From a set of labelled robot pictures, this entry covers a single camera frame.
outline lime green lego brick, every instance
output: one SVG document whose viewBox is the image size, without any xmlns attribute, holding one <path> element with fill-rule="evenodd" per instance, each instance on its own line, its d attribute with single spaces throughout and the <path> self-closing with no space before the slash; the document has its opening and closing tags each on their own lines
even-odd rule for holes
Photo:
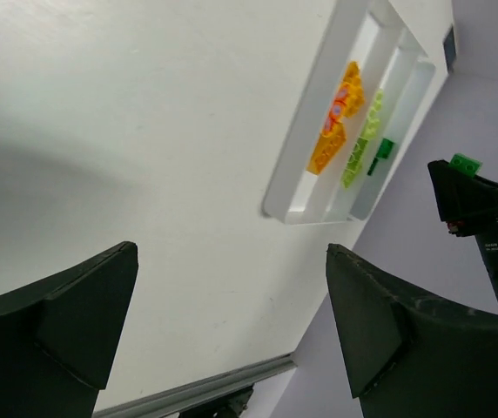
<svg viewBox="0 0 498 418">
<path fill-rule="evenodd" d="M 380 119 L 377 117 L 377 113 L 382 108 L 383 95 L 383 90 L 378 90 L 375 94 L 373 102 L 369 107 L 369 113 L 367 114 L 363 130 L 361 131 L 360 137 L 357 139 L 357 142 L 353 147 L 352 155 L 350 155 L 350 158 L 347 161 L 346 169 L 342 173 L 340 182 L 345 188 L 348 188 L 360 173 L 363 168 L 361 163 L 363 154 L 369 145 L 369 141 L 377 136 L 380 126 Z"/>
<path fill-rule="evenodd" d="M 475 177 L 475 174 L 479 171 L 482 162 L 466 157 L 463 154 L 455 154 L 450 160 L 450 166 L 459 172 L 463 172 L 468 177 Z"/>
<path fill-rule="evenodd" d="M 363 166 L 361 165 L 361 163 L 359 163 L 356 171 L 350 171 L 350 170 L 344 171 L 344 174 L 342 174 L 341 183 L 346 189 L 350 185 L 352 185 L 353 181 L 355 180 L 357 175 L 360 173 L 362 168 L 363 168 Z"/>
<path fill-rule="evenodd" d="M 379 145 L 379 149 L 377 150 L 377 158 L 388 159 L 390 157 L 390 153 L 394 148 L 394 142 L 388 138 L 383 138 L 382 142 Z"/>
</svg>

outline lego brick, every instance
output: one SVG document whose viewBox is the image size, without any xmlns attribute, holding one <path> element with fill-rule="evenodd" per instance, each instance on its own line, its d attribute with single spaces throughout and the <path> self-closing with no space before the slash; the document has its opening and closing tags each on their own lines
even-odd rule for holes
<svg viewBox="0 0 498 418">
<path fill-rule="evenodd" d="M 332 135 L 320 136 L 307 170 L 319 175 L 345 143 L 346 129 L 343 124 L 337 124 Z"/>
<path fill-rule="evenodd" d="M 365 126 L 363 127 L 361 135 L 355 143 L 355 146 L 353 147 L 352 155 L 347 162 L 346 169 L 342 173 L 342 178 L 340 181 L 345 188 L 348 188 L 353 183 L 353 181 L 361 171 L 361 160 L 363 159 L 365 149 L 367 148 L 369 141 L 377 136 L 377 132 L 380 126 L 380 119 L 378 118 L 377 114 L 382 108 L 382 97 L 383 91 L 378 90 L 369 108 Z"/>
<path fill-rule="evenodd" d="M 455 154 L 450 160 L 450 166 L 459 172 L 463 172 L 468 177 L 475 177 L 475 174 L 482 166 L 482 162 L 466 157 L 463 154 Z"/>
<path fill-rule="evenodd" d="M 346 143 L 346 129 L 342 118 L 353 116 L 364 103 L 360 68 L 353 61 L 346 68 L 344 78 L 326 116 L 317 145 L 307 165 L 309 172 L 319 175 Z"/>
</svg>

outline white surface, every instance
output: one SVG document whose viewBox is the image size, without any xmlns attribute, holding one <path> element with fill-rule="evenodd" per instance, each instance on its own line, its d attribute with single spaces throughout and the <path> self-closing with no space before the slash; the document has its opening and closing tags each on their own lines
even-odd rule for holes
<svg viewBox="0 0 498 418">
<path fill-rule="evenodd" d="M 241 415 L 241 418 L 269 417 L 294 373 L 295 368 L 255 383 L 251 399 L 247 403 L 247 410 Z"/>
<path fill-rule="evenodd" d="M 435 65 L 434 75 L 426 75 L 423 77 L 421 74 L 424 74 L 428 71 L 424 71 L 421 68 L 421 74 L 418 75 L 418 78 L 423 79 L 424 81 L 428 81 L 427 93 L 422 95 L 422 98 L 419 98 L 420 103 L 417 106 L 417 109 L 414 113 L 410 108 L 404 107 L 401 108 L 400 115 L 394 115 L 391 120 L 390 125 L 397 126 L 395 130 L 397 132 L 405 132 L 405 137 L 402 139 L 398 150 L 396 150 L 396 154 L 394 156 L 394 160 L 391 161 L 390 168 L 388 170 L 386 179 L 383 180 L 380 188 L 378 185 L 373 184 L 370 186 L 369 179 L 364 184 L 362 191 L 360 193 L 364 193 L 366 196 L 363 200 L 361 200 L 361 195 L 358 196 L 352 210 L 350 211 L 352 215 L 358 213 L 356 215 L 357 218 L 365 218 L 365 221 L 368 220 L 368 217 L 371 215 L 372 211 L 379 203 L 380 197 L 382 193 L 384 193 L 388 182 L 394 175 L 394 171 L 398 167 L 402 157 L 407 151 L 407 148 L 411 144 L 412 139 L 415 137 L 416 132 L 421 126 L 421 121 L 423 118 L 418 117 L 419 115 L 426 115 L 429 111 L 431 105 L 433 104 L 434 98 L 438 95 L 442 85 L 444 84 L 447 73 L 441 68 L 441 64 L 445 62 L 444 58 L 444 50 L 442 48 L 441 40 L 434 36 L 435 33 L 441 34 L 442 38 L 444 38 L 449 29 L 449 23 L 453 22 L 453 11 L 452 11 L 452 0 L 445 0 L 443 2 L 437 0 L 389 0 L 390 3 L 395 8 L 396 12 L 400 15 L 400 17 L 406 23 L 406 26 L 410 29 L 410 31 L 414 34 L 415 39 L 423 48 L 423 50 L 427 53 L 429 57 L 429 61 L 431 64 Z M 419 90 L 424 88 L 424 84 L 420 81 L 419 85 L 421 86 Z M 402 120 L 406 120 L 405 125 L 400 125 Z M 393 132 L 390 132 L 391 126 L 388 126 L 386 135 L 387 136 L 396 136 L 400 138 L 398 135 L 394 135 Z M 385 161 L 381 161 L 375 171 L 380 172 L 382 169 L 380 168 L 381 163 L 386 163 Z"/>
<path fill-rule="evenodd" d="M 326 244 L 352 246 L 362 224 L 287 228 L 259 209 L 332 7 L 0 0 L 0 293 L 139 245 L 97 409 L 305 332 Z"/>
<path fill-rule="evenodd" d="M 419 111 L 414 114 L 413 118 L 407 120 L 409 125 L 418 125 L 425 117 L 428 107 L 436 96 L 436 93 L 432 94 L 432 92 L 440 89 L 441 80 L 447 75 L 446 62 L 440 51 L 431 51 L 433 52 L 431 57 L 427 50 L 423 50 L 414 39 L 413 32 L 410 35 L 407 29 L 407 27 L 416 28 L 416 25 L 408 25 L 407 22 L 402 21 L 388 0 L 374 0 L 367 10 L 363 6 L 362 2 L 339 1 L 336 3 L 331 22 L 286 136 L 279 163 L 267 190 L 264 210 L 287 224 L 348 220 L 348 214 L 364 183 L 367 169 L 363 170 L 353 182 L 351 190 L 342 190 L 340 177 L 365 123 L 368 105 L 371 104 L 370 98 L 374 97 L 382 81 L 387 78 L 394 60 L 404 61 L 403 64 L 398 63 L 396 67 L 398 71 L 403 70 L 400 72 L 405 75 L 400 77 L 401 80 L 399 75 L 391 77 L 391 85 L 386 91 L 386 101 L 392 101 L 392 103 L 387 103 L 391 111 L 384 111 L 380 115 L 384 119 L 384 124 L 380 129 L 379 138 L 382 138 L 384 125 L 390 119 L 392 108 L 406 105 L 398 102 L 397 98 L 405 87 L 407 76 L 420 54 L 422 59 L 434 65 L 438 77 L 434 80 L 434 88 L 431 91 L 429 89 L 421 91 L 425 95 L 426 104 L 415 108 Z M 356 28 L 356 22 L 362 22 L 362 25 Z M 447 21 L 444 31 L 438 32 L 440 42 L 446 35 L 450 22 L 450 20 Z M 414 53 L 396 53 L 400 50 L 411 50 Z M 368 105 L 363 106 L 353 118 L 345 119 L 347 142 L 322 173 L 314 176 L 306 172 L 307 164 L 342 74 L 347 63 L 353 60 L 356 60 L 361 67 L 361 80 Z M 413 136 L 395 139 L 395 142 L 399 144 L 406 144 L 400 147 L 401 152 L 407 149 Z M 370 165 L 380 141 L 372 139 L 370 142 L 364 155 L 364 165 Z"/>
<path fill-rule="evenodd" d="M 429 63 L 419 62 L 414 67 L 406 88 L 399 97 L 399 105 L 394 109 L 390 122 L 383 132 L 383 137 L 394 142 L 394 148 L 388 159 L 379 158 L 372 176 L 364 176 L 360 192 L 352 202 L 351 214 L 356 219 L 367 219 L 379 201 L 380 194 L 387 185 L 387 179 L 394 172 L 394 163 L 399 161 L 415 135 L 410 125 L 413 123 L 417 109 L 422 106 L 426 108 L 425 91 L 429 92 L 429 85 L 431 89 L 433 88 L 432 82 L 435 76 L 436 71 Z"/>
</svg>

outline white wall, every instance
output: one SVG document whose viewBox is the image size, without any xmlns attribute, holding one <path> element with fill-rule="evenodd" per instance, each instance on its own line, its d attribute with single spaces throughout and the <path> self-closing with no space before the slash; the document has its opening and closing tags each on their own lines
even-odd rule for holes
<svg viewBox="0 0 498 418">
<path fill-rule="evenodd" d="M 332 7 L 0 0 L 0 293 L 139 245 L 97 408 L 297 347 L 356 230 L 260 205 Z"/>
<path fill-rule="evenodd" d="M 498 314 L 473 238 L 439 221 L 427 163 L 462 152 L 498 181 L 498 3 L 454 0 L 460 42 L 451 76 L 354 250 L 450 300 Z M 298 347 L 299 367 L 272 418 L 361 416 L 350 397 L 332 307 L 325 300 Z"/>
</svg>

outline orange lego brick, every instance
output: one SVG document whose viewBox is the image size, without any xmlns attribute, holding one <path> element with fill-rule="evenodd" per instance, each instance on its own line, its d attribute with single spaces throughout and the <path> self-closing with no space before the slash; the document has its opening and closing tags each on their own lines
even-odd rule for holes
<svg viewBox="0 0 498 418">
<path fill-rule="evenodd" d="M 365 95 L 361 87 L 360 67 L 352 61 L 346 68 L 344 78 L 330 106 L 319 140 L 307 170 L 319 175 L 332 160 L 336 152 L 346 143 L 346 129 L 342 118 L 350 118 L 365 103 Z"/>
<path fill-rule="evenodd" d="M 321 135 L 315 146 L 307 170 L 319 175 L 336 153 L 346 143 L 346 128 L 342 123 L 336 124 L 330 136 Z"/>
</svg>

